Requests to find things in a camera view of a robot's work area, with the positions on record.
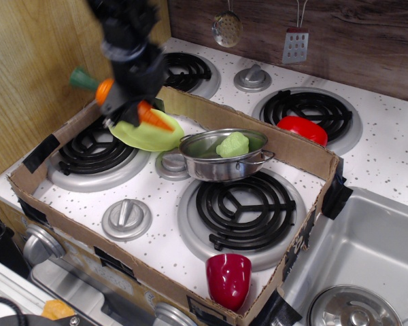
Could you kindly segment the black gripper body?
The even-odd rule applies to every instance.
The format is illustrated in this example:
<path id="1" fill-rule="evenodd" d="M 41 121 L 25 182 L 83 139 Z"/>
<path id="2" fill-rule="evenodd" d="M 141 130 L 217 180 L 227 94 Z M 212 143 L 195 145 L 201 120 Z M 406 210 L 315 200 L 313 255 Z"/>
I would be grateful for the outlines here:
<path id="1" fill-rule="evenodd" d="M 163 51 L 150 42 L 131 49 L 103 42 L 101 50 L 112 64 L 114 80 L 132 96 L 142 95 L 153 104 L 165 81 Z"/>

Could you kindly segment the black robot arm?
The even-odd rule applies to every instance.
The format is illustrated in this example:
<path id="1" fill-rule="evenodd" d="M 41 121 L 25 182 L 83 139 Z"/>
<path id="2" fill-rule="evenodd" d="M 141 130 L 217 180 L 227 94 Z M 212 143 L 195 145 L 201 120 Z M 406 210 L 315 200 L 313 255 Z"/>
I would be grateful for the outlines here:
<path id="1" fill-rule="evenodd" d="M 157 9 L 147 1 L 88 1 L 101 24 L 101 51 L 111 62 L 115 84 L 125 101 L 103 108 L 113 124 L 140 125 L 138 104 L 154 99 L 165 82 L 163 51 L 150 41 L 149 34 L 158 22 Z"/>

